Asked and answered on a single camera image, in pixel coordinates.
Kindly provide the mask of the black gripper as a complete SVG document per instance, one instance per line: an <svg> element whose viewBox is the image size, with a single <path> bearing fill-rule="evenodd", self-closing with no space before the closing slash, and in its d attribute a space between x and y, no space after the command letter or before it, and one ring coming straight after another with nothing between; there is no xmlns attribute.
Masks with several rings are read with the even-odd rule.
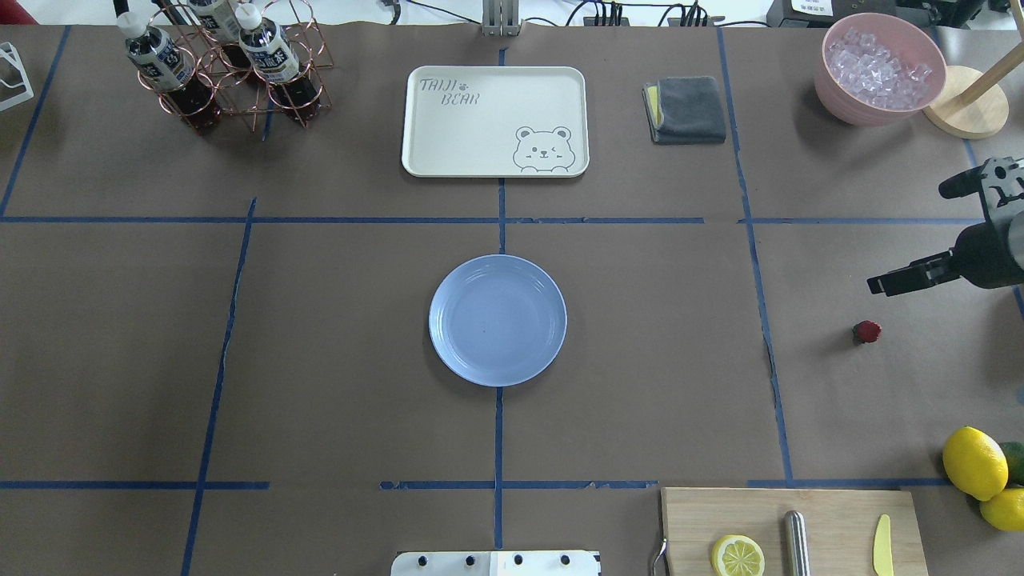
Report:
<svg viewBox="0 0 1024 576"><path fill-rule="evenodd" d="M977 194L984 222L966 227L954 248L867 279L871 294L887 298L965 278L983 289L1021 285L1022 160L991 158L938 186L943 199Z"/></svg>

